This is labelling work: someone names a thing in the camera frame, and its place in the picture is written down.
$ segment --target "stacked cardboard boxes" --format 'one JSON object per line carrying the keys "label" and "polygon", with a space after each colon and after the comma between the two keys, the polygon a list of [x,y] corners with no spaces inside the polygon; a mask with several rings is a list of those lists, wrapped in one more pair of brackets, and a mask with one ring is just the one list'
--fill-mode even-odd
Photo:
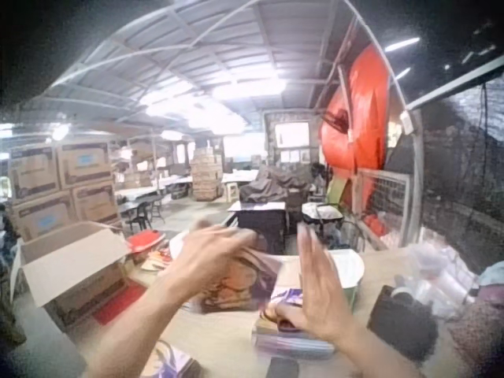
{"label": "stacked cardboard boxes", "polygon": [[24,240],[22,269],[36,305],[62,330],[127,285],[117,260],[128,248],[99,224],[120,221],[111,170],[107,143],[11,150],[12,215]]}
{"label": "stacked cardboard boxes", "polygon": [[107,143],[11,150],[13,217],[25,242],[77,221],[119,221]]}
{"label": "stacked cardboard boxes", "polygon": [[216,155],[212,147],[195,150],[191,175],[196,201],[213,201],[222,196],[222,157]]}

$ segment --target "black object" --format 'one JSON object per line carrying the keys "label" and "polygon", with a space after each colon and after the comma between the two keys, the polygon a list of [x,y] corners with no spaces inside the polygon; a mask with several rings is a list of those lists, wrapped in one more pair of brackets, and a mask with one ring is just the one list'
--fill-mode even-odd
{"label": "black object", "polygon": [[268,254],[284,254],[284,210],[241,210],[236,215],[238,227],[249,228],[264,236],[268,244]]}
{"label": "black object", "polygon": [[140,230],[147,229],[147,225],[152,229],[152,225],[149,220],[149,202],[142,202],[139,207],[136,208],[136,217],[131,220],[126,220],[126,224],[129,224],[129,228],[133,233],[133,224],[138,224]]}
{"label": "black object", "polygon": [[437,323],[429,307],[411,301],[411,296],[406,293],[392,298],[393,290],[390,286],[382,287],[368,328],[404,357],[421,363],[434,351],[438,338]]}
{"label": "black object", "polygon": [[299,376],[299,364],[296,360],[273,357],[269,363],[266,378],[296,378]]}

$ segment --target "metal roof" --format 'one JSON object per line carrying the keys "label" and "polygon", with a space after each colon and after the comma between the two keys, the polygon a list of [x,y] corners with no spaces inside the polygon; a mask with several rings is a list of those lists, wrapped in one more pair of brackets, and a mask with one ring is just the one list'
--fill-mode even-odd
{"label": "metal roof", "polygon": [[[192,133],[179,114],[150,117],[139,100],[181,83],[192,86],[189,93],[211,96],[219,85],[276,72],[287,81],[282,94],[220,101],[256,131],[262,110],[316,105],[352,17],[343,0],[175,1],[89,49],[10,121],[40,129],[66,118],[82,128],[106,124],[118,134],[132,128]],[[334,89],[337,82],[328,84]]]}

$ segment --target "fluorescent light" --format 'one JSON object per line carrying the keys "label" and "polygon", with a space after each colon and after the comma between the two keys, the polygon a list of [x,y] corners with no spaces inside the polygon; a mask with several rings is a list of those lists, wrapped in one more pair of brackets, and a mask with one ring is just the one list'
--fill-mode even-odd
{"label": "fluorescent light", "polygon": [[408,72],[411,71],[411,67],[408,67],[407,69],[405,69],[404,71],[402,71],[401,73],[399,73],[395,79],[396,80],[399,80],[401,79],[402,77],[406,76],[408,74]]}
{"label": "fluorescent light", "polygon": [[53,130],[53,139],[54,140],[62,140],[69,133],[69,125],[68,124],[59,124]]}
{"label": "fluorescent light", "polygon": [[167,140],[182,140],[183,134],[181,132],[173,132],[171,130],[164,130],[161,137]]}
{"label": "fluorescent light", "polygon": [[2,130],[0,129],[0,139],[1,138],[10,138],[13,136],[13,131],[12,130]]}
{"label": "fluorescent light", "polygon": [[420,38],[416,37],[416,38],[407,39],[406,41],[392,43],[391,45],[385,47],[385,52],[390,53],[391,51],[400,49],[404,46],[413,45],[414,43],[417,43],[418,41],[420,41]]}
{"label": "fluorescent light", "polygon": [[223,85],[213,90],[213,97],[220,100],[279,95],[285,90],[285,80],[257,80],[248,83]]}
{"label": "fluorescent light", "polygon": [[178,83],[174,83],[168,85],[165,89],[161,89],[159,91],[153,91],[140,99],[140,104],[142,105],[153,105],[156,102],[160,102],[163,100],[167,100],[169,98],[173,98],[177,95],[181,95],[189,90],[191,90],[194,86],[187,81],[179,81]]}

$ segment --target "metal grid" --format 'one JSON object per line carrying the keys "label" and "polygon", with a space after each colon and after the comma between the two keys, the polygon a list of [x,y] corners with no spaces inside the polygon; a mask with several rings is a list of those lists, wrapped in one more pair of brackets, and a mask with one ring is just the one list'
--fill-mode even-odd
{"label": "metal grid", "polygon": [[[354,213],[364,232],[380,249],[407,244],[411,181],[410,175],[373,169],[358,170]],[[370,225],[372,216],[376,216],[384,226],[384,235],[375,233],[376,229]]]}

